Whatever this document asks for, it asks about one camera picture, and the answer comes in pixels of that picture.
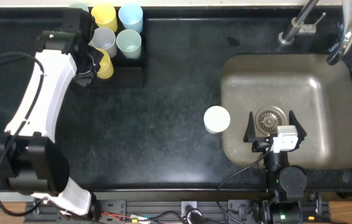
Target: sink drain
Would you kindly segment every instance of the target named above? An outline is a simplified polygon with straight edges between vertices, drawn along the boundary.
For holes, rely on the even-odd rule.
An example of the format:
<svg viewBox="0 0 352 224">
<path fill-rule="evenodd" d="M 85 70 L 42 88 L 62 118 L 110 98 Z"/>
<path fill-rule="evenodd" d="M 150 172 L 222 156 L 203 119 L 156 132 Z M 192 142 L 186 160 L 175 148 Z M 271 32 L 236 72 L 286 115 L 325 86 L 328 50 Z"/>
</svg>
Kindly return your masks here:
<svg viewBox="0 0 352 224">
<path fill-rule="evenodd" d="M 278 126 L 286 124 L 286 120 L 283 111 L 275 106 L 261 109 L 256 114 L 256 126 L 264 134 L 274 133 Z"/>
</svg>

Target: sink basin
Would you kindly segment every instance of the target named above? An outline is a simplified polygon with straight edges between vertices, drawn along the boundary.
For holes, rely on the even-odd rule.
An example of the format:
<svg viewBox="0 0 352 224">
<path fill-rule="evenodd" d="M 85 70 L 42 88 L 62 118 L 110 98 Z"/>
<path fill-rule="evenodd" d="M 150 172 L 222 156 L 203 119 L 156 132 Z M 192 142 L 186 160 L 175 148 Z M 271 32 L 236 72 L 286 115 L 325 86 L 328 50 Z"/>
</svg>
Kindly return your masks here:
<svg viewBox="0 0 352 224">
<path fill-rule="evenodd" d="M 238 166 L 258 153 L 244 143 L 249 112 L 257 136 L 288 125 L 295 113 L 307 137 L 288 153 L 291 165 L 304 168 L 352 167 L 352 79 L 347 65 L 326 63 L 327 55 L 238 55 L 223 67 L 222 106 L 231 117 L 223 132 L 223 150 Z"/>
</svg>

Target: faucet spout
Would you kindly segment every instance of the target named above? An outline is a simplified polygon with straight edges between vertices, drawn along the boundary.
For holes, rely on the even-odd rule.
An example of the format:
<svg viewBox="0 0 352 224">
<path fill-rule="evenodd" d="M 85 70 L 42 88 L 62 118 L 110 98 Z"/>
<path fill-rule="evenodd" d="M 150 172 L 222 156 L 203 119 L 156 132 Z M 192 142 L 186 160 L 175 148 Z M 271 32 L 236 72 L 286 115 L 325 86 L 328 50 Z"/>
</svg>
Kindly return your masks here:
<svg viewBox="0 0 352 224">
<path fill-rule="evenodd" d="M 333 49 L 326 59 L 329 65 L 338 63 L 349 50 L 352 43 L 352 0 L 342 0 L 343 7 L 343 36 L 340 43 Z"/>
</svg>

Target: faucet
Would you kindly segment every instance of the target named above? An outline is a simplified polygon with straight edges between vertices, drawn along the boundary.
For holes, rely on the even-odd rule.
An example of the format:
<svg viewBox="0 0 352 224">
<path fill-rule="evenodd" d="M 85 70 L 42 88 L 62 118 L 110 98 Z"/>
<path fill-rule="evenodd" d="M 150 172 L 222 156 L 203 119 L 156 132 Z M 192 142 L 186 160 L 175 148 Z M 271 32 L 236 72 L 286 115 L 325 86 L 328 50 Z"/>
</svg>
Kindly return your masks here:
<svg viewBox="0 0 352 224">
<path fill-rule="evenodd" d="M 285 32 L 278 35 L 278 40 L 283 45 L 290 45 L 295 40 L 295 36 L 303 27 L 304 21 L 309 13 L 314 9 L 319 0 L 309 0 L 297 17 L 294 17 Z M 340 43 L 332 50 L 326 62 L 334 65 L 339 62 L 349 50 L 352 43 L 352 0 L 342 0 L 343 8 L 343 36 Z"/>
</svg>

